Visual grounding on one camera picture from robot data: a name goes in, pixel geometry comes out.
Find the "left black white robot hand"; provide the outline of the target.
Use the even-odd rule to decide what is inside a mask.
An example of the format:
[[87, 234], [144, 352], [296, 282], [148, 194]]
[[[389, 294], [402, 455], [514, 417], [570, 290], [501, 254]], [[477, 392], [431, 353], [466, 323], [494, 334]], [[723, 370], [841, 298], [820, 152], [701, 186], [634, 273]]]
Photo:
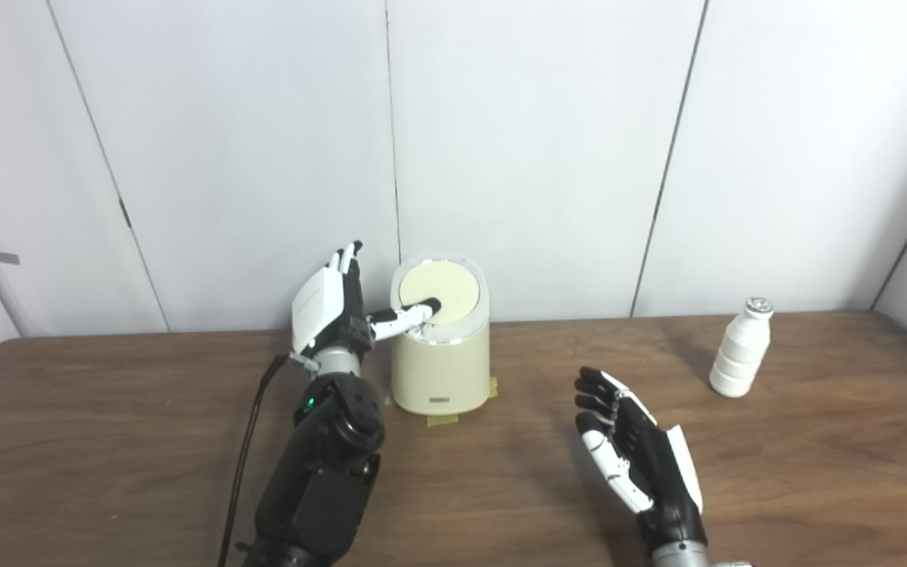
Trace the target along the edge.
[[359, 377], [376, 343], [419, 328], [442, 309], [438, 298], [369, 313], [357, 254], [360, 240], [331, 255], [300, 288], [291, 308], [289, 360], [311, 377]]

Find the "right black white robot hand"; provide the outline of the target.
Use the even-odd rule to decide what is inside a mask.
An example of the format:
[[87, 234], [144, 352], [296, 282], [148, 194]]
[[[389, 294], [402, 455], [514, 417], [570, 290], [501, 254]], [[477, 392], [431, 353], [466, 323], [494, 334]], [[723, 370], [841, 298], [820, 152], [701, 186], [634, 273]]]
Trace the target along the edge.
[[575, 389], [584, 448], [636, 517], [647, 551], [708, 546], [701, 485], [683, 429], [660, 427], [626, 384], [600, 369], [580, 367]]

